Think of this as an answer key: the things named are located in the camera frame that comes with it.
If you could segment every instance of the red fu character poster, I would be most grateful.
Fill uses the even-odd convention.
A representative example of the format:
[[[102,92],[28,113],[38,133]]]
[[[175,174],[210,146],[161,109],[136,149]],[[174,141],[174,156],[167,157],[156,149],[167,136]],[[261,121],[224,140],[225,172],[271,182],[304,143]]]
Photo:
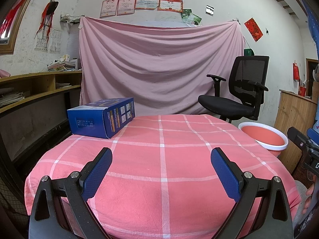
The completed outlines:
[[[263,36],[263,33],[261,32],[254,18],[251,18],[248,22],[246,22],[245,26],[247,27],[247,29],[249,30],[256,42]]]

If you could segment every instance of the wooden cabinet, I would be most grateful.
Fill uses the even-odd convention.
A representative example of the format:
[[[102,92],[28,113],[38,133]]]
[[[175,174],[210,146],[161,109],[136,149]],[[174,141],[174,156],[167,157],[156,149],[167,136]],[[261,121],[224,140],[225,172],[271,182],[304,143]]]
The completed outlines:
[[[279,91],[280,102],[274,128],[287,135],[288,128],[293,126],[306,135],[308,128],[314,125],[317,103],[292,92]],[[279,159],[292,173],[301,156],[299,148],[289,141],[287,149],[281,152]]]

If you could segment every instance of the red cup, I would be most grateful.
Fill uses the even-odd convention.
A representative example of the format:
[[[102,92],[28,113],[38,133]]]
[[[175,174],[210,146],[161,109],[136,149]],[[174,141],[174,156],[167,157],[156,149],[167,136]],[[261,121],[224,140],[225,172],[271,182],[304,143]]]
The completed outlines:
[[[299,86],[298,94],[305,97],[306,96],[306,88],[303,86]]]

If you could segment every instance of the pink fabric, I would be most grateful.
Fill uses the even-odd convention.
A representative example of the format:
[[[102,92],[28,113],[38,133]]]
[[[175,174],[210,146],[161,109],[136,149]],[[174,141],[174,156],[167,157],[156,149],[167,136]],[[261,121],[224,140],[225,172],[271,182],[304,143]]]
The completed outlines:
[[[9,77],[11,74],[0,69],[0,78]]]
[[[209,115],[167,115],[137,117],[112,139],[72,135],[45,153],[26,180],[28,214],[42,176],[80,171],[103,147],[113,163],[88,203],[117,238],[211,238],[234,205],[211,165],[215,147],[242,171],[281,177],[292,217],[300,203],[283,164],[247,134]],[[254,206],[245,232],[256,212]]]
[[[238,22],[156,28],[82,17],[81,25],[80,103],[134,97],[137,116],[205,112],[198,96],[214,95],[206,75],[228,80],[245,44]],[[234,99],[228,82],[221,96]]]

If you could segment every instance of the blue box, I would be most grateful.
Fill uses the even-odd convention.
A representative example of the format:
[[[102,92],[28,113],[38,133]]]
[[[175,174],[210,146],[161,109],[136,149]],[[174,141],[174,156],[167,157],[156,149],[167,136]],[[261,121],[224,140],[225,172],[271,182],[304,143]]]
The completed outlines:
[[[111,138],[135,117],[134,98],[106,99],[68,110],[73,134]]]

